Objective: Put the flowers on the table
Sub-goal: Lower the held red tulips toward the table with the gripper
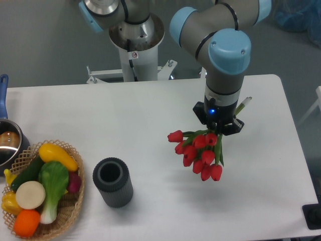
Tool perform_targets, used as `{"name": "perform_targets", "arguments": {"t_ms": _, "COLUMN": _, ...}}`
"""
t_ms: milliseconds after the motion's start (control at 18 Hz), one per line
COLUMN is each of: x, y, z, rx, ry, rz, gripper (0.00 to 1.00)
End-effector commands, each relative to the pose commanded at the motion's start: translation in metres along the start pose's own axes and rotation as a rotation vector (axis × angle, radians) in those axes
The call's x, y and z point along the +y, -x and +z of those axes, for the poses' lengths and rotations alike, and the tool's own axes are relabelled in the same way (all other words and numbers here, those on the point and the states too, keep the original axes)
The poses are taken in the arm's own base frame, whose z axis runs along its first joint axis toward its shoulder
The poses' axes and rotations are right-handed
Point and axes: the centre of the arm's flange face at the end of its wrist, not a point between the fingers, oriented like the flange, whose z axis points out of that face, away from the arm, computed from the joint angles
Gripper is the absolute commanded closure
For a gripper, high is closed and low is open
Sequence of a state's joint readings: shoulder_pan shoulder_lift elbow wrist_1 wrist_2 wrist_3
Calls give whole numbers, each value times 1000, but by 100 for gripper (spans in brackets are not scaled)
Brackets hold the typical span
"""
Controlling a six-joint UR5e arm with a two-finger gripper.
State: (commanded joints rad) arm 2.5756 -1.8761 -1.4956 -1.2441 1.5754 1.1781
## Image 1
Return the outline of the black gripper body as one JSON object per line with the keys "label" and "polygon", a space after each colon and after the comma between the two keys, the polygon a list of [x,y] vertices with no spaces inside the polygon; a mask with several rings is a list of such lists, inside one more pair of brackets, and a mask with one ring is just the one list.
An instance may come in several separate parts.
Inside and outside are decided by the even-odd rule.
{"label": "black gripper body", "polygon": [[244,122],[236,118],[236,104],[237,102],[232,105],[218,106],[218,101],[214,98],[207,100],[205,97],[204,102],[198,101],[195,104],[193,112],[205,126],[207,126],[207,121],[209,120],[214,121],[216,124],[223,123],[225,125],[223,135],[229,136],[239,133],[244,127]]}

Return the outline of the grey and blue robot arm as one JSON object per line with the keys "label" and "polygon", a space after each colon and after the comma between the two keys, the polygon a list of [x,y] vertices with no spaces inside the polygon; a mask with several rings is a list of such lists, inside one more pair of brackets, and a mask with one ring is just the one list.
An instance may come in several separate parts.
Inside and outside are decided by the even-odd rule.
{"label": "grey and blue robot arm", "polygon": [[[119,50],[124,81],[158,80],[158,46],[165,28],[150,11],[149,1],[81,1],[79,8],[94,31],[109,32]],[[271,1],[215,1],[202,12],[181,8],[171,19],[171,37],[207,73],[204,101],[193,111],[218,135],[236,134],[244,126],[236,117],[236,106],[250,62],[251,41],[242,30],[256,25],[270,11]]]}

